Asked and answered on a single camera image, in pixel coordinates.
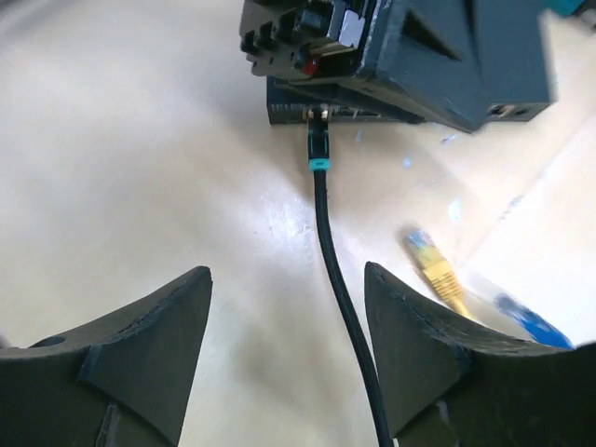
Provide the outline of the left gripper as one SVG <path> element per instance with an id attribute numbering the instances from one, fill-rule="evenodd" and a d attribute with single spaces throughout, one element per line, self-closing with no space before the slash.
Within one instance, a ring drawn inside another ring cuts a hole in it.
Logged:
<path id="1" fill-rule="evenodd" d="M 240 50 L 259 77 L 303 84 L 351 75 L 372 13 L 371 1 L 246 1 Z"/>

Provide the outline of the large rack network switch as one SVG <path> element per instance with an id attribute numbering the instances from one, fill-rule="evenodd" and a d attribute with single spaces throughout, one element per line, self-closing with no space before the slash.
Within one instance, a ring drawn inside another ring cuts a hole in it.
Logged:
<path id="1" fill-rule="evenodd" d="M 561 17 L 581 18 L 595 9 L 595 0 L 543 0 L 545 7 Z"/>

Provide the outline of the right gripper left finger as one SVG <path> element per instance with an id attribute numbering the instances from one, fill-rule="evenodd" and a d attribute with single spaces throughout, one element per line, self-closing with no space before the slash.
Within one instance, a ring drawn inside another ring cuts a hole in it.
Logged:
<path id="1" fill-rule="evenodd" d="M 2 349 L 2 445 L 178 445 L 211 291 L 199 266 L 89 323 Z"/>

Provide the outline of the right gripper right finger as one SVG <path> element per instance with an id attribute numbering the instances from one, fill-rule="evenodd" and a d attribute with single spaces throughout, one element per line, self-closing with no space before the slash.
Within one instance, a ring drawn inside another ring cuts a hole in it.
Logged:
<path id="1" fill-rule="evenodd" d="M 365 305 L 391 436 L 401 446 L 591 446 L 595 347 L 517 339 L 367 263 Z"/>

